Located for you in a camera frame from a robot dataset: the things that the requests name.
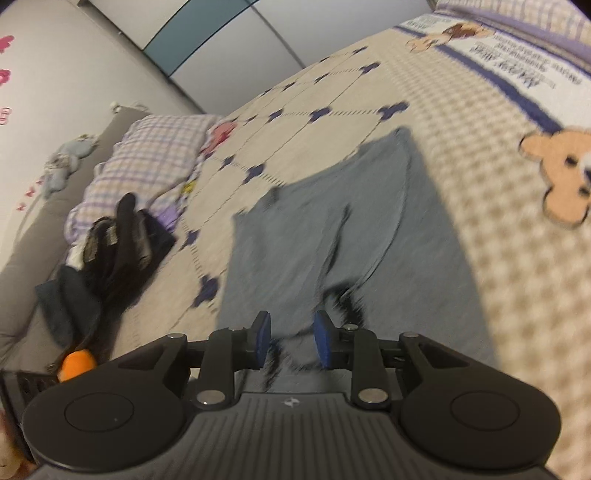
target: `white logo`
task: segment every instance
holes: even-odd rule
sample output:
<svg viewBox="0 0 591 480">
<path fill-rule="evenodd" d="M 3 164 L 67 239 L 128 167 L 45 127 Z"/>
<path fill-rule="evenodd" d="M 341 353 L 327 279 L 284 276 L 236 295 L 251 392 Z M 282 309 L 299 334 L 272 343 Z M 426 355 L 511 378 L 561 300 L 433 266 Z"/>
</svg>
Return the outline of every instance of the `white logo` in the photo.
<svg viewBox="0 0 591 480">
<path fill-rule="evenodd" d="M 289 408 L 297 407 L 300 404 L 300 401 L 297 398 L 290 397 L 283 402 Z"/>
</svg>

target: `plaid pillow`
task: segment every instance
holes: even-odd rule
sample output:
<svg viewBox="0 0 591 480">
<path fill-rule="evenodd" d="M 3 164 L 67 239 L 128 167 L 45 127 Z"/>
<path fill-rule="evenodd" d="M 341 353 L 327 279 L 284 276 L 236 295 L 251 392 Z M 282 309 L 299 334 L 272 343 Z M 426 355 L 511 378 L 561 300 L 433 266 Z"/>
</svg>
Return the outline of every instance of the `plaid pillow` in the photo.
<svg viewBox="0 0 591 480">
<path fill-rule="evenodd" d="M 509 25 L 591 63 L 591 22 L 569 0 L 439 0 L 437 10 Z"/>
<path fill-rule="evenodd" d="M 81 241 L 92 224 L 113 216 L 117 202 L 135 193 L 137 209 L 154 216 L 175 204 L 184 182 L 198 166 L 199 151 L 217 115 L 150 115 L 134 123 L 113 156 L 86 188 L 64 227 L 66 240 Z"/>
</svg>

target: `bear eye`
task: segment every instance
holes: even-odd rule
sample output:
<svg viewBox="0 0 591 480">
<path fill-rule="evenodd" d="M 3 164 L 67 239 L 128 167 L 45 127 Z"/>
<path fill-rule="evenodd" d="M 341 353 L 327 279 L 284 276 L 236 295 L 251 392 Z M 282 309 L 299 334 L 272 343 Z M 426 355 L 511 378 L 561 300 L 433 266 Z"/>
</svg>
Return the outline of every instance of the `bear eye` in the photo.
<svg viewBox="0 0 591 480">
<path fill-rule="evenodd" d="M 567 167 L 576 167 L 577 163 L 579 163 L 579 161 L 574 158 L 572 155 L 569 155 L 568 157 L 566 157 L 566 160 L 564 161 L 564 164 Z"/>
</svg>

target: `white wardrobe door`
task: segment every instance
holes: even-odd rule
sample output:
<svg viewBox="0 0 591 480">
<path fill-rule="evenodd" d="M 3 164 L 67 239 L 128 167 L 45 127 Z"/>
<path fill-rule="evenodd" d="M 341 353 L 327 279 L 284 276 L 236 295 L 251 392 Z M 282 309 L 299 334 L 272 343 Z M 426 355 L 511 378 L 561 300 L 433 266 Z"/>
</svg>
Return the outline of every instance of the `white wardrobe door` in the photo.
<svg viewBox="0 0 591 480">
<path fill-rule="evenodd" d="M 90 0 L 143 49 L 187 0 Z"/>
<path fill-rule="evenodd" d="M 306 65 L 431 11 L 426 0 L 259 0 L 254 6 Z"/>
<path fill-rule="evenodd" d="M 228 115 L 299 70 L 271 29 L 248 9 L 205 42 L 171 78 L 207 113 Z"/>
</svg>

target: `silver screw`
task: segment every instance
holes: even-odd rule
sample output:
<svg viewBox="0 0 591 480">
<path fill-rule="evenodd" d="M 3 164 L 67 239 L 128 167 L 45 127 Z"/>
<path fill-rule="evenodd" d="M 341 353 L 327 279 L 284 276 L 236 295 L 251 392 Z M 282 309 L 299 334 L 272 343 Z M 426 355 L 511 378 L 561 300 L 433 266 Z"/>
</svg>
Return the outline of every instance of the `silver screw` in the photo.
<svg viewBox="0 0 591 480">
<path fill-rule="evenodd" d="M 197 394 L 197 401 L 203 405 L 217 405 L 226 400 L 226 396 L 219 390 L 203 390 Z"/>
<path fill-rule="evenodd" d="M 382 403 L 388 399 L 388 394 L 381 388 L 365 388 L 358 397 L 363 403 Z"/>
</svg>

